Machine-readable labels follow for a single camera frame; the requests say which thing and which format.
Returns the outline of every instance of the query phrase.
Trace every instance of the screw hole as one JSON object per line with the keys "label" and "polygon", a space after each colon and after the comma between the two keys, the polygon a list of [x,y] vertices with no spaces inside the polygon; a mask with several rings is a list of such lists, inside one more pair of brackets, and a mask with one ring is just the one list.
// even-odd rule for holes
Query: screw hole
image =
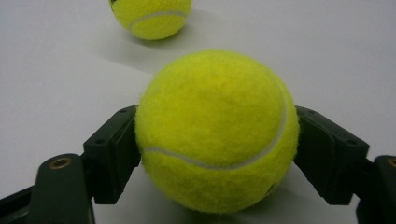
{"label": "screw hole", "polygon": [[95,144],[97,144],[97,145],[102,145],[104,142],[105,142],[105,140],[103,140],[103,139],[98,139],[98,140],[95,141]]}
{"label": "screw hole", "polygon": [[396,159],[395,159],[395,158],[389,159],[389,160],[388,160],[388,163],[389,163],[391,166],[393,166],[393,167],[396,168]]}
{"label": "screw hole", "polygon": [[70,159],[68,157],[60,158],[60,159],[50,163],[49,168],[52,170],[58,170],[58,169],[62,169],[64,167],[68,166],[70,163],[72,163],[72,159]]}

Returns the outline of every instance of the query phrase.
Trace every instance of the black plastic part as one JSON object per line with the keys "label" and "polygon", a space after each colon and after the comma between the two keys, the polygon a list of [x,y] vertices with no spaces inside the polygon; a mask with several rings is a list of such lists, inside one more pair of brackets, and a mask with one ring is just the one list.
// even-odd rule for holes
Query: black plastic part
{"label": "black plastic part", "polygon": [[29,213],[30,198],[33,187],[23,189],[0,200],[0,223],[25,223]]}
{"label": "black plastic part", "polygon": [[380,156],[364,170],[366,183],[356,210],[360,224],[396,222],[396,157]]}
{"label": "black plastic part", "polygon": [[94,223],[80,156],[63,154],[41,164],[27,223]]}
{"label": "black plastic part", "polygon": [[90,193],[96,203],[116,203],[140,154],[134,136],[136,105],[126,107],[111,117],[84,143],[84,161]]}
{"label": "black plastic part", "polygon": [[369,145],[318,112],[296,107],[301,133],[294,162],[328,204],[349,204]]}

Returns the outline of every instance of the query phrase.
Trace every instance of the white table surface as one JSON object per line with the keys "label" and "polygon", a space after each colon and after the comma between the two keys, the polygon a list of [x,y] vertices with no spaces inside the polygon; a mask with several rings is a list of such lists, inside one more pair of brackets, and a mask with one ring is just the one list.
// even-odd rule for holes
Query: white table surface
{"label": "white table surface", "polygon": [[[38,166],[138,104],[152,76],[199,49],[233,49],[272,67],[295,104],[396,153],[396,1],[195,0],[173,38],[132,37],[107,0],[0,1],[0,198],[35,183]],[[137,168],[97,223],[357,223],[358,198],[327,205],[293,165],[276,193],[215,216],[166,199]]]}

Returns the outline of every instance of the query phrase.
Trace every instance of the fuzzy felt surface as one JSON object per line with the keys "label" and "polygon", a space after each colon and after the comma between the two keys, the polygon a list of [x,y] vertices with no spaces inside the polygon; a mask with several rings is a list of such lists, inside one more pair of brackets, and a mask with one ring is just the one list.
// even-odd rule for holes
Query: fuzzy felt surface
{"label": "fuzzy felt surface", "polygon": [[139,38],[163,39],[174,35],[186,22],[191,0],[117,0],[111,3],[120,25]]}
{"label": "fuzzy felt surface", "polygon": [[143,165],[169,198],[201,212],[231,213],[264,198],[294,159],[292,98],[265,65],[204,50],[166,66],[135,117]]}

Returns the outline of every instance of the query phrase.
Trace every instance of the metal screw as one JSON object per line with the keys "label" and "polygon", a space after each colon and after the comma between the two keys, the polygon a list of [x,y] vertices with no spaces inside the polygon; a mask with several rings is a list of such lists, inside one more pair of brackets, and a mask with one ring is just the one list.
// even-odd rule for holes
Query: metal screw
{"label": "metal screw", "polygon": [[49,168],[52,170],[62,169],[72,163],[72,159],[68,157],[59,158],[56,161],[53,161],[49,164]]}
{"label": "metal screw", "polygon": [[394,168],[396,168],[396,158],[391,158],[388,160],[388,163],[393,166]]}

